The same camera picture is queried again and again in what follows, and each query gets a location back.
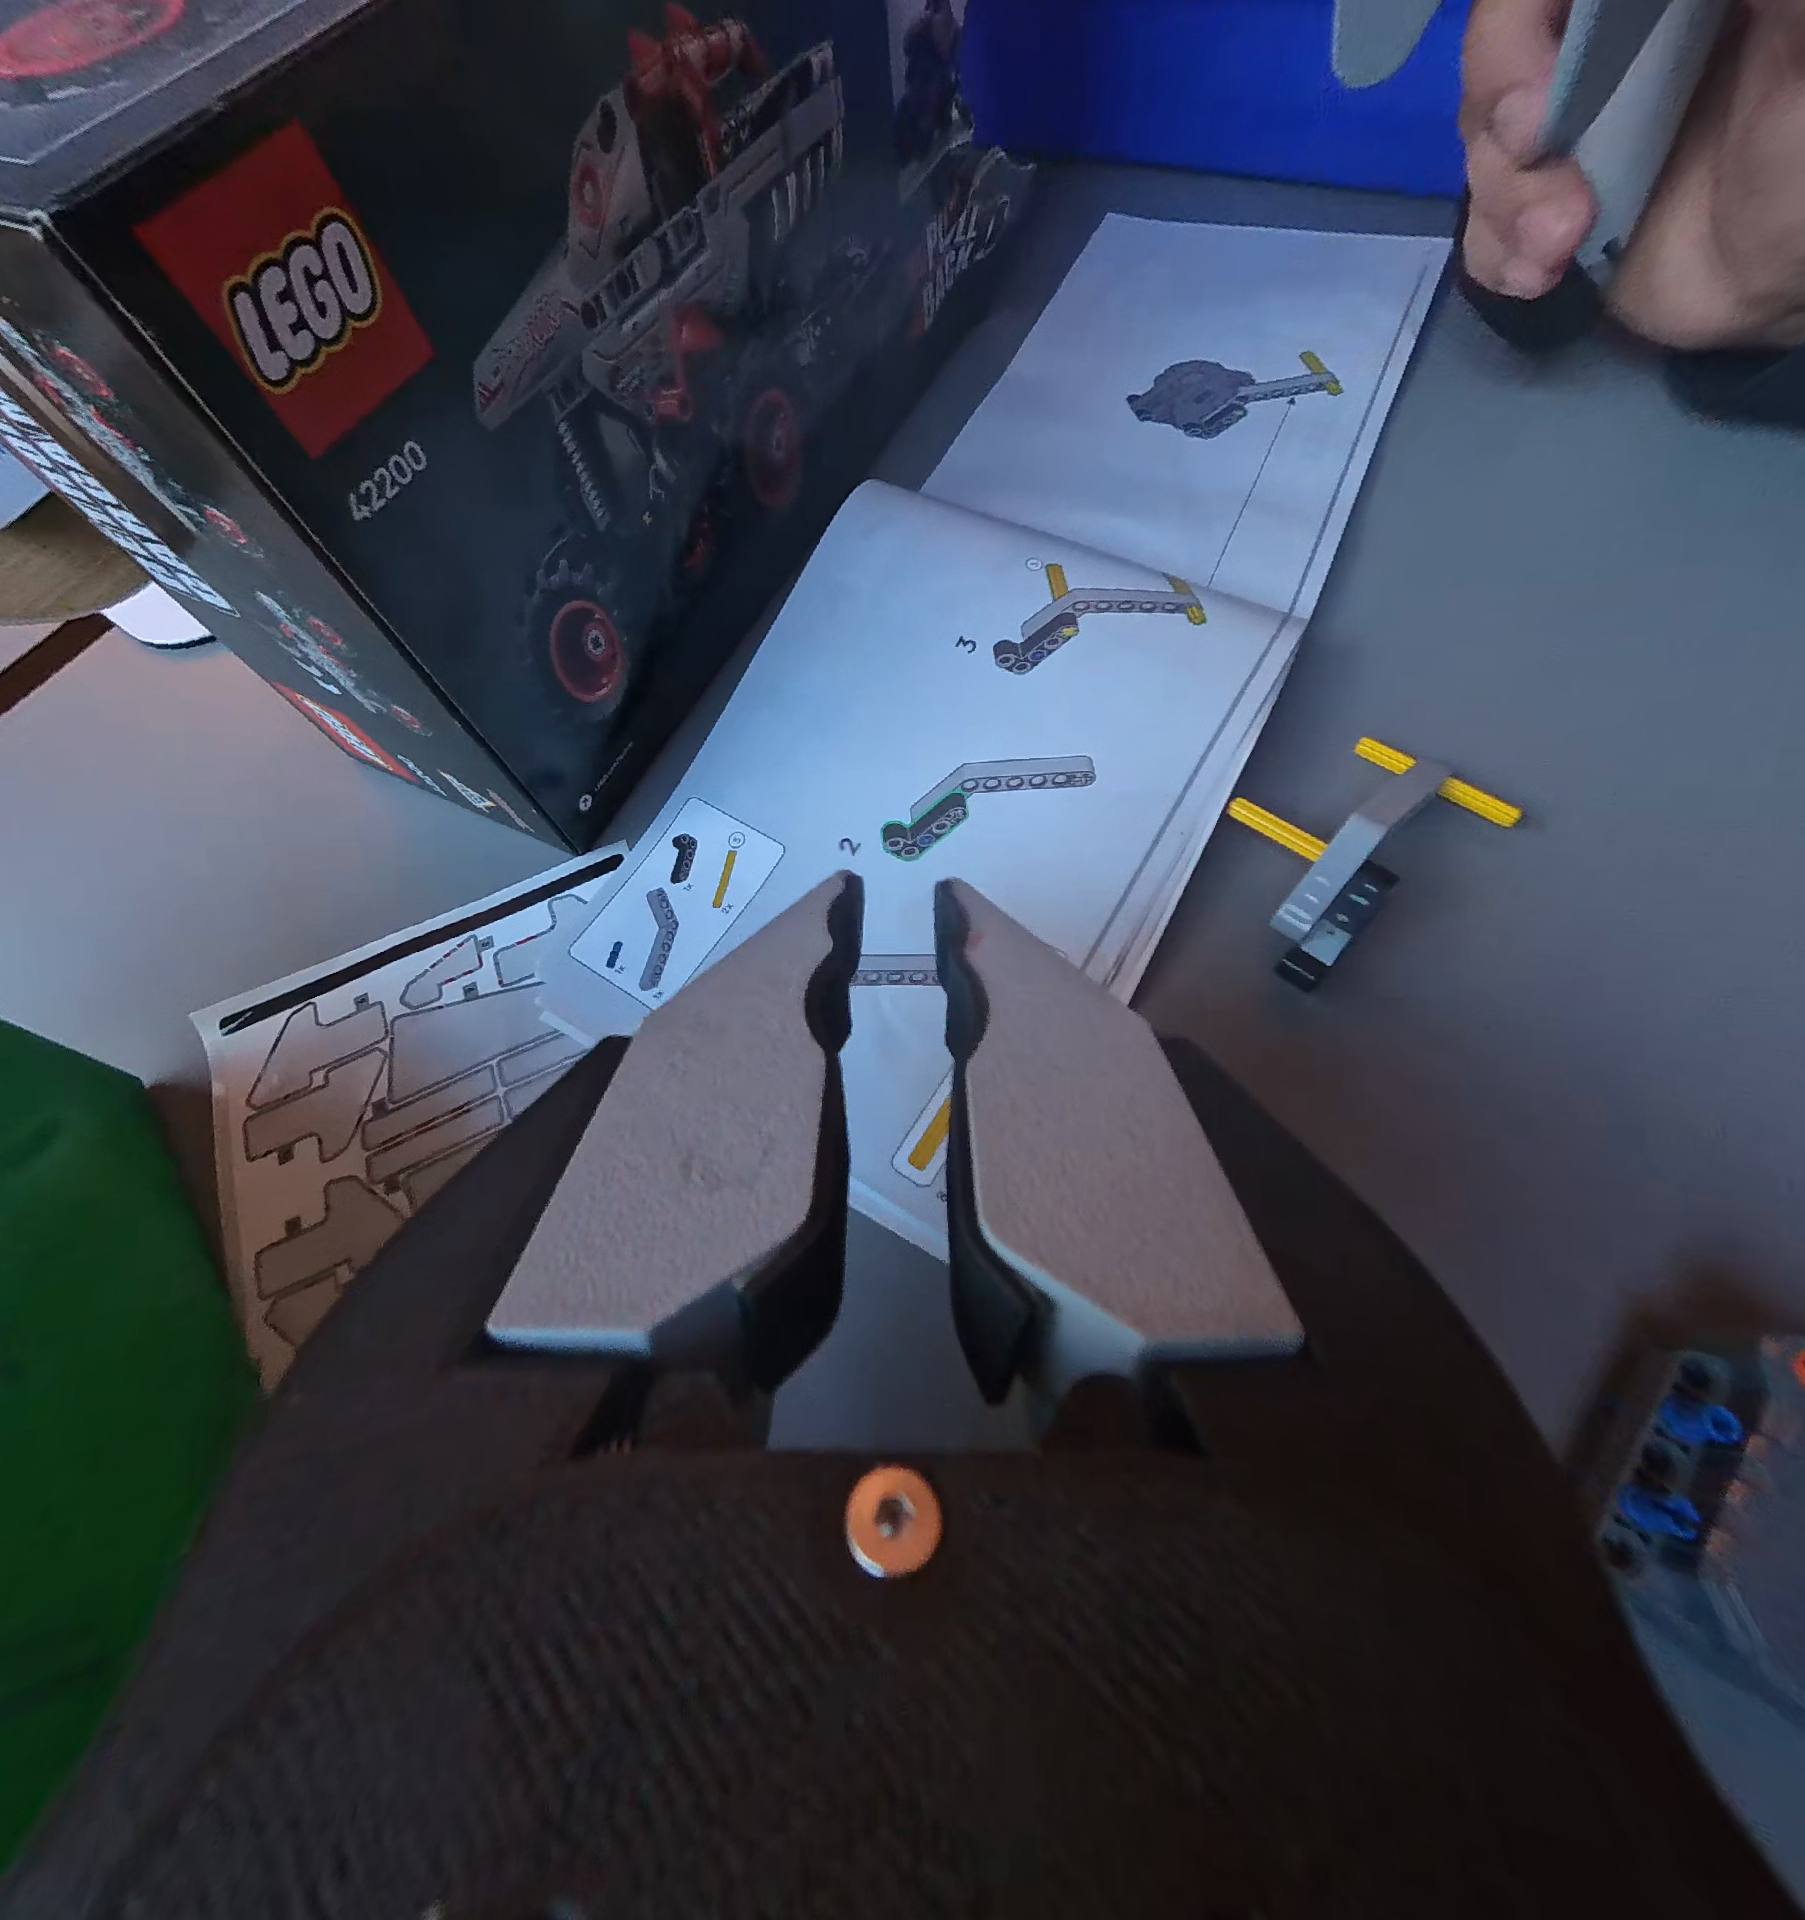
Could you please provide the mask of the grey black beam yellow axle assembly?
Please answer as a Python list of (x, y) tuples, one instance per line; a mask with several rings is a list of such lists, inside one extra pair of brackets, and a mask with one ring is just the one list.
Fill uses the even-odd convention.
[(1524, 822), (1524, 809), (1465, 781), (1445, 762), (1409, 754), (1371, 735), (1354, 757), (1384, 781), (1331, 837), (1314, 834), (1265, 807), (1232, 797), (1225, 818), (1303, 862), (1303, 875), (1270, 916), (1284, 948), (1274, 965), (1281, 983), (1310, 997), (1331, 979), (1377, 922), (1398, 880), (1380, 851), (1417, 815), (1447, 805), (1498, 830)]

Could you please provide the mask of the white sticker sheet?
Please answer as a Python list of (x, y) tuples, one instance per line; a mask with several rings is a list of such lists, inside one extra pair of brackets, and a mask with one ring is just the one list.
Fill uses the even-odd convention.
[(194, 1015), (224, 1272), (264, 1392), (415, 1213), (590, 1043), (542, 965), (627, 862), (585, 855)]

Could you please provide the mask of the person's right hand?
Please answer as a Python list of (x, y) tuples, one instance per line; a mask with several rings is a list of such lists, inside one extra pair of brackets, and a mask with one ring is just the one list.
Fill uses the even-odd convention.
[[(1561, 18), (1561, 4), (1477, 4), (1463, 49), (1465, 269), (1518, 301), (1558, 285), (1595, 221), (1580, 168), (1539, 149)], [(1805, 2), (1743, 4), (1607, 302), (1679, 352), (1805, 345)]]

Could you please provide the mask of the blue plastic bin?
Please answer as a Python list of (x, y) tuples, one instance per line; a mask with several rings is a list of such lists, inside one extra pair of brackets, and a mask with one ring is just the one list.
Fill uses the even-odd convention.
[(1328, 2), (975, 2), (962, 90), (1020, 156), (1452, 201), (1469, 4), (1436, 4), (1373, 86), (1333, 69)]

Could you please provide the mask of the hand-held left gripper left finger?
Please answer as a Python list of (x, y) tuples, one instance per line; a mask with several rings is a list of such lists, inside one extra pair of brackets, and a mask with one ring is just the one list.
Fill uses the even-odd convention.
[(829, 875), (627, 1045), (488, 1313), (513, 1351), (774, 1394), (842, 1299), (865, 884)]

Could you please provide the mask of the white instruction booklet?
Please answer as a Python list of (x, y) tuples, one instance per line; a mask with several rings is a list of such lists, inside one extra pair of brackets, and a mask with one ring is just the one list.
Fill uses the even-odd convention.
[(1132, 997), (1284, 685), (1434, 301), (1438, 238), (1108, 215), (922, 486), (829, 524), (609, 892), (537, 965), (628, 1034), (836, 870), (852, 1202), (944, 1255), (956, 878)]

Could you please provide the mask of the black toy truck set box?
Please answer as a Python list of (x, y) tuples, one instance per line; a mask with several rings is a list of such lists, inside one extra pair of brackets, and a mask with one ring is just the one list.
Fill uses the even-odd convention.
[(952, 4), (0, 2), (0, 440), (350, 761), (586, 851), (978, 316)]

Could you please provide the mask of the round wooden board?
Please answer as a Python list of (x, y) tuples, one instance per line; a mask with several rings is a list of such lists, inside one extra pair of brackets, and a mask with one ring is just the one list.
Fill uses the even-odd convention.
[(0, 627), (106, 612), (149, 584), (140, 565), (56, 494), (0, 530)]

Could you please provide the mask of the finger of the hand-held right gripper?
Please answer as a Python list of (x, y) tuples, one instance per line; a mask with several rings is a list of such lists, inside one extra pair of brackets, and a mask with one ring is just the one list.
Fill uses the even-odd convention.
[(1438, 0), (1337, 0), (1331, 70), (1342, 86), (1386, 85), (1442, 10)]

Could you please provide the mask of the green plastic bin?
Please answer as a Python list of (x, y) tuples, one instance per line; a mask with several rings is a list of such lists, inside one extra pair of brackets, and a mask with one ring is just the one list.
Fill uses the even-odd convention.
[(259, 1403), (145, 1086), (0, 1020), (0, 1876)]

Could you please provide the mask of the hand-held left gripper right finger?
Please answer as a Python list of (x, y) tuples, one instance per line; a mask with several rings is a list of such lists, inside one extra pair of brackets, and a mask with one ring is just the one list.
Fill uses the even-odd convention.
[(935, 888), (952, 1318), (983, 1400), (1286, 1365), (1305, 1328), (1149, 1023), (966, 880)]

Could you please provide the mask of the person's right forearm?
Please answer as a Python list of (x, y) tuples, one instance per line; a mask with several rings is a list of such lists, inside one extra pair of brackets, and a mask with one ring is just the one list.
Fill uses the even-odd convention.
[(1660, 348), (1660, 367), (1699, 418), (1805, 435), (1805, 309), (1733, 301)]

